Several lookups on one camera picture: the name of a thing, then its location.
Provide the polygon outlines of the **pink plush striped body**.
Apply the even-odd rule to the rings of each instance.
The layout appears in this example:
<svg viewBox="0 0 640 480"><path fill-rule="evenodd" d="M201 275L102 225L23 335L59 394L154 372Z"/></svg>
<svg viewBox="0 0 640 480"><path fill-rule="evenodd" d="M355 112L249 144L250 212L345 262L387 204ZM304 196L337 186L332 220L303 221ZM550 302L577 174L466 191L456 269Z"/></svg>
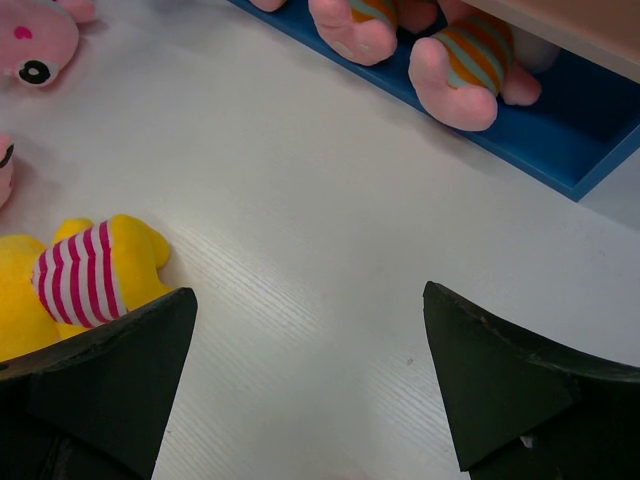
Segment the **pink plush striped body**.
<svg viewBox="0 0 640 480"><path fill-rule="evenodd" d="M419 33L438 16L435 1L316 0L309 11L322 40L347 60L364 66L391 57L397 32Z"/></svg>

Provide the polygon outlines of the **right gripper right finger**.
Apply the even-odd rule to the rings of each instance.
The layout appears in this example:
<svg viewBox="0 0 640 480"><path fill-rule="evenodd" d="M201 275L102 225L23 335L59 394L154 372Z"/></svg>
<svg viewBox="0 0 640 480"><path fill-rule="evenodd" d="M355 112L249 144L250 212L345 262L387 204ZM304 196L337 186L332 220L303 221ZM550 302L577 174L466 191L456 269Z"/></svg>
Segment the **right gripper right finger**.
<svg viewBox="0 0 640 480"><path fill-rule="evenodd" d="M636 479L639 370L429 282L424 322L458 465L473 479Z"/></svg>

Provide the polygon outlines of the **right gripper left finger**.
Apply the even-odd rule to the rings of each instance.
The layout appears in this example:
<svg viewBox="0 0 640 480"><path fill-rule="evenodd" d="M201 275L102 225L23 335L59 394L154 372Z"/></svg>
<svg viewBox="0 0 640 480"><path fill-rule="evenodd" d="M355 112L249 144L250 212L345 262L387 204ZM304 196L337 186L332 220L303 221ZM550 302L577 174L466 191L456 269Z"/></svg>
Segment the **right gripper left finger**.
<svg viewBox="0 0 640 480"><path fill-rule="evenodd" d="M1 364L4 479L149 479L195 326L179 288Z"/></svg>

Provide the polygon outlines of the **pink frog plush striped shirt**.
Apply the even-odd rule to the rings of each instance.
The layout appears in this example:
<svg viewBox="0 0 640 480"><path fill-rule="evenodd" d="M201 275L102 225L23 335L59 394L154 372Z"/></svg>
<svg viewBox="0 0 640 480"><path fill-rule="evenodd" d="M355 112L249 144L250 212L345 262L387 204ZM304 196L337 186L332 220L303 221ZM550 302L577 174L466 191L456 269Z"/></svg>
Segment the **pink frog plush striped shirt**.
<svg viewBox="0 0 640 480"><path fill-rule="evenodd" d="M250 2L261 11L271 13L281 8L287 0L250 0Z"/></svg>

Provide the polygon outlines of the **yellow bear plush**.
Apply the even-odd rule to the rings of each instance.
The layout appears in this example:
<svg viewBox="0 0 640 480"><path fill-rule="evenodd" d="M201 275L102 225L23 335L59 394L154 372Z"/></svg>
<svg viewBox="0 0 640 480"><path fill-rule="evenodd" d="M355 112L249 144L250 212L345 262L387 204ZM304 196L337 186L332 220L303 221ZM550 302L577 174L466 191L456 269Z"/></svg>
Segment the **yellow bear plush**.
<svg viewBox="0 0 640 480"><path fill-rule="evenodd" d="M1 239L4 361L115 321L170 292L159 271L165 237L124 214L63 222L51 244L26 234Z"/></svg>

